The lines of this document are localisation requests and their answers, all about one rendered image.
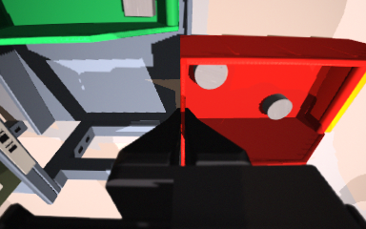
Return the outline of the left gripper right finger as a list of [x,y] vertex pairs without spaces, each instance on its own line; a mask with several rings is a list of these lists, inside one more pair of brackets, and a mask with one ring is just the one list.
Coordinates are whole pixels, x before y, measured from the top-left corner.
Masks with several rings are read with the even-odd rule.
[[184,140],[186,165],[252,165],[243,148],[200,121],[189,108],[185,108]]

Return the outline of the green open bin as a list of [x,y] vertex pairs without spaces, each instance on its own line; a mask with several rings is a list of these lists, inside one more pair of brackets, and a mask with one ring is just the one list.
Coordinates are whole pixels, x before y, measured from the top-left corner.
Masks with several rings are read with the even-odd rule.
[[[125,16],[123,0],[0,0],[0,45],[97,42],[170,32],[179,0],[154,17]],[[166,12],[166,18],[165,18]]]

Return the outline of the dark grey shelf rack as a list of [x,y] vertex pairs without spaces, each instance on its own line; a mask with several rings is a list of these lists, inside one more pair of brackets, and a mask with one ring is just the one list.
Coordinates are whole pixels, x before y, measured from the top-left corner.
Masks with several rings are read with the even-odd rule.
[[[115,158],[82,157],[95,136],[142,136],[180,108],[180,35],[192,35],[193,0],[179,0],[178,22],[178,31],[100,42],[0,45],[0,161],[22,180],[13,193],[52,205],[68,179],[107,180]],[[37,135],[81,122],[42,168],[18,139],[23,121]]]

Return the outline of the red bin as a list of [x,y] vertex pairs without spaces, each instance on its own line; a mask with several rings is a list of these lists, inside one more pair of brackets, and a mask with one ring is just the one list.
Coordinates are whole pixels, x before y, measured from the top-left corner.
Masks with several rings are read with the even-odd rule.
[[[193,65],[227,65],[227,79],[203,89]],[[180,35],[181,165],[185,108],[243,148],[252,164],[307,163],[365,72],[366,43],[352,39]],[[262,108],[272,94],[293,103],[277,120]]]

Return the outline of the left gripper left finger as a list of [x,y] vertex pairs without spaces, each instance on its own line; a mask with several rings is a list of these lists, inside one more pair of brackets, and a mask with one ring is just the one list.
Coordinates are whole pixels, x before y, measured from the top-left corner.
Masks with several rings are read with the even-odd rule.
[[177,108],[167,120],[120,149],[113,166],[119,163],[179,165],[180,148],[181,110]]

